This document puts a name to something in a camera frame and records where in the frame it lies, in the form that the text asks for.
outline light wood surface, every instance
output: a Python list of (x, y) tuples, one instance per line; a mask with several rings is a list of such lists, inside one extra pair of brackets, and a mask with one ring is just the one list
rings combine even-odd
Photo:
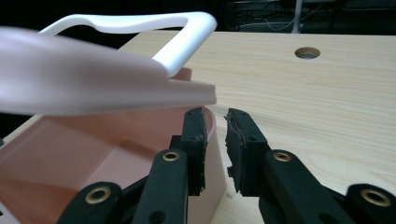
[[(121, 50), (153, 56), (175, 32), (138, 35)], [(320, 50), (314, 60), (294, 55)], [(245, 110), (271, 148), (296, 154), (325, 186), (346, 193), (369, 183), (396, 194), (396, 37), (214, 33), (186, 64), (193, 80), (217, 85), (224, 171), (226, 115)], [(257, 198), (227, 177), (212, 223), (261, 223)]]

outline pink container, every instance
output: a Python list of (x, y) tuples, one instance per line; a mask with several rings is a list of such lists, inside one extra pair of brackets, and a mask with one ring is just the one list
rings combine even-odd
[[(189, 109), (39, 119), (0, 148), (0, 224), (55, 223), (91, 183), (131, 185), (149, 173), (172, 135), (181, 134)], [(189, 224), (210, 222), (225, 187), (216, 121), (207, 109), (205, 119), (206, 189), (189, 198)]]

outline white plastic handle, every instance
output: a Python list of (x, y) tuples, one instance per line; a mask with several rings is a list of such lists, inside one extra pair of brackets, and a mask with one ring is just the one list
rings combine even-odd
[(75, 25), (88, 25), (99, 32), (108, 34), (132, 34), (184, 26), (153, 57), (153, 60), (165, 67), (167, 76), (173, 77), (216, 29), (217, 23), (210, 14), (204, 12), (147, 16), (71, 15), (56, 21), (39, 33), (43, 35), (57, 35), (61, 31)]

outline pink plastic bin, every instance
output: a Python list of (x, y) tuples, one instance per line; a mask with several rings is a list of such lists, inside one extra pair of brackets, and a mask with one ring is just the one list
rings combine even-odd
[[(0, 149), (0, 224), (55, 223), (91, 183), (131, 185), (149, 173), (171, 136), (181, 134), (189, 109), (39, 119)], [(206, 109), (205, 118), (206, 189), (189, 198), (189, 224), (210, 222), (225, 187), (215, 117)]]

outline wooden table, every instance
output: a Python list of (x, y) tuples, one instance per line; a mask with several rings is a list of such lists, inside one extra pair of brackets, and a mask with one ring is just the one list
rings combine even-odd
[[(120, 50), (152, 56), (173, 35), (143, 33)], [(300, 59), (301, 47), (320, 55)], [(214, 33), (186, 66), (194, 80), (217, 85), (218, 103), (209, 108), (224, 172), (231, 163), (223, 116), (233, 107), (255, 119), (271, 148), (296, 154), (323, 185), (346, 193), (351, 184), (369, 183), (396, 194), (395, 36)], [(212, 223), (261, 223), (258, 199), (241, 197), (233, 180), (226, 182)]]

